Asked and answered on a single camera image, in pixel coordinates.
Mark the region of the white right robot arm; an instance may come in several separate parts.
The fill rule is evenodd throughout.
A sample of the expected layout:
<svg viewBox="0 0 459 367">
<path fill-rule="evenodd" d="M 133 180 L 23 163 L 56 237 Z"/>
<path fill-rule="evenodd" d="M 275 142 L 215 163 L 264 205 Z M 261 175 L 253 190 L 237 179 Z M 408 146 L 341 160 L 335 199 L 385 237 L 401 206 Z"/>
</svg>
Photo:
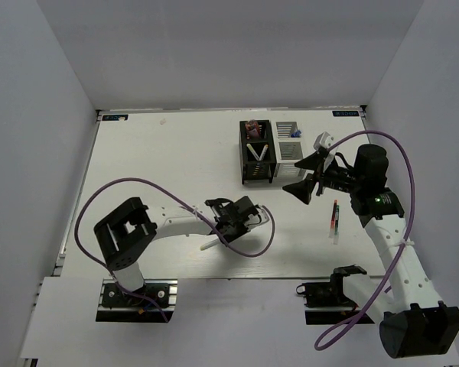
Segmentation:
<svg viewBox="0 0 459 367">
<path fill-rule="evenodd" d="M 348 193 L 386 270 L 375 284 L 357 265 L 335 268 L 331 298 L 341 305 L 353 301 L 379 327 L 382 346 L 393 359 L 447 353 L 459 332 L 459 308 L 446 305 L 427 279 L 409 239 L 405 211 L 386 186 L 386 150 L 361 145 L 353 165 L 341 167 L 334 154 L 318 148 L 295 166 L 309 173 L 284 191 L 305 204 L 325 188 Z"/>
</svg>

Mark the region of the pale yellow capped marker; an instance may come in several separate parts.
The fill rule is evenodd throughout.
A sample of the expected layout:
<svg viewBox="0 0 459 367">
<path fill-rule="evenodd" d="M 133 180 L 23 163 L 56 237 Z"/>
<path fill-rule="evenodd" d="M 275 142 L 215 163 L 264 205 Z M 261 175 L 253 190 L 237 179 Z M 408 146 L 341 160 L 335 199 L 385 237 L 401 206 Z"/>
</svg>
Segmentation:
<svg viewBox="0 0 459 367">
<path fill-rule="evenodd" d="M 251 144 L 247 144 L 246 146 L 247 146 L 247 148 L 249 149 L 249 151 L 251 152 L 252 156 L 253 156 L 257 161 L 260 161 L 260 160 L 261 160 L 260 155 L 256 152 L 256 150 L 254 149 L 254 147 L 253 147 Z"/>
</svg>

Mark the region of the clear tube of markers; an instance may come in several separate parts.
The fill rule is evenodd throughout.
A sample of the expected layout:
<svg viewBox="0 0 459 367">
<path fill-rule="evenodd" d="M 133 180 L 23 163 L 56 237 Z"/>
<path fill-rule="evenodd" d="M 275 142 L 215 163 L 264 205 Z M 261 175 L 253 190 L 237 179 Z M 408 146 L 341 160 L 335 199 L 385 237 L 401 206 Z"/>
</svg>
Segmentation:
<svg viewBox="0 0 459 367">
<path fill-rule="evenodd" d="M 248 120 L 244 123 L 246 136 L 248 139 L 261 138 L 261 130 L 259 122 L 255 119 Z"/>
</svg>

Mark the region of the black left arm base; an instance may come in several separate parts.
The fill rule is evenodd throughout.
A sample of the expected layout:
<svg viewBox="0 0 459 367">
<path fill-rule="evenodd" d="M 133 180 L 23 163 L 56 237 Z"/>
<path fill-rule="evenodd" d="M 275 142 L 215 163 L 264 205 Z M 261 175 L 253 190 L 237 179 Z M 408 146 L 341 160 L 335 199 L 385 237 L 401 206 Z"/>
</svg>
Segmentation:
<svg viewBox="0 0 459 367">
<path fill-rule="evenodd" d="M 171 320 L 176 300 L 176 280 L 146 280 L 141 290 L 150 297 L 162 312 L 150 301 L 127 295 L 112 280 L 104 280 L 100 289 L 96 322 L 101 323 L 167 323 Z"/>
</svg>

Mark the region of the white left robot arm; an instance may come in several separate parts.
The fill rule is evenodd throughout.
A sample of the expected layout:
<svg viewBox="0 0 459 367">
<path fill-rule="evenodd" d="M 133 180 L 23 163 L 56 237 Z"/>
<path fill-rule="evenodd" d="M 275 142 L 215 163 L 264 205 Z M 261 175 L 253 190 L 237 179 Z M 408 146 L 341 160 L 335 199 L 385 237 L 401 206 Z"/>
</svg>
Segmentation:
<svg viewBox="0 0 459 367">
<path fill-rule="evenodd" d="M 206 200 L 190 210 L 179 207 L 148 208 L 132 197 L 94 226 L 94 234 L 106 266 L 121 285 L 120 296 L 128 304 L 140 304 L 146 296 L 138 259 L 156 240 L 179 235 L 221 233 L 231 243 L 269 221 L 263 208 L 248 196 L 233 202 Z"/>
</svg>

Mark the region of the yellow capped marker horizontal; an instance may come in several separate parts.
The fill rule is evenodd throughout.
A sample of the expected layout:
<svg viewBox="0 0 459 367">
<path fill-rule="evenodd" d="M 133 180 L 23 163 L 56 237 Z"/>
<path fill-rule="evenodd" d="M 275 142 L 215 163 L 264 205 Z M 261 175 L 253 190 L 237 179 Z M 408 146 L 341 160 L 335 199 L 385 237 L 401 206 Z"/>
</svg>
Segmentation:
<svg viewBox="0 0 459 367">
<path fill-rule="evenodd" d="M 219 244 L 220 244 L 220 240 L 219 240 L 219 239 L 214 239 L 214 240 L 212 240 L 212 241 L 210 241 L 210 242 L 208 242 L 208 243 L 203 244 L 203 245 L 200 247 L 200 250 L 201 250 L 201 251 L 206 251 L 207 249 L 212 248 L 212 247 L 214 247 L 214 246 L 217 246 L 217 245 L 219 245 Z"/>
</svg>

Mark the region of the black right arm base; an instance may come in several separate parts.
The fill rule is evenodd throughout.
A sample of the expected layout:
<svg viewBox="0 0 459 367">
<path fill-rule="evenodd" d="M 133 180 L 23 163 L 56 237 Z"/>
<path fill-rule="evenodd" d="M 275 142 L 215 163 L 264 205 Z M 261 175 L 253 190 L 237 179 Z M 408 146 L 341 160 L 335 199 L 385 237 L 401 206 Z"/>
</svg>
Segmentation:
<svg viewBox="0 0 459 367">
<path fill-rule="evenodd" d="M 335 268 L 325 281 L 299 284 L 295 293 L 304 299 L 305 323 L 308 326 L 332 326 L 356 316 L 360 307 L 343 293 L 343 279 L 352 275 L 367 275 L 357 265 Z"/>
</svg>

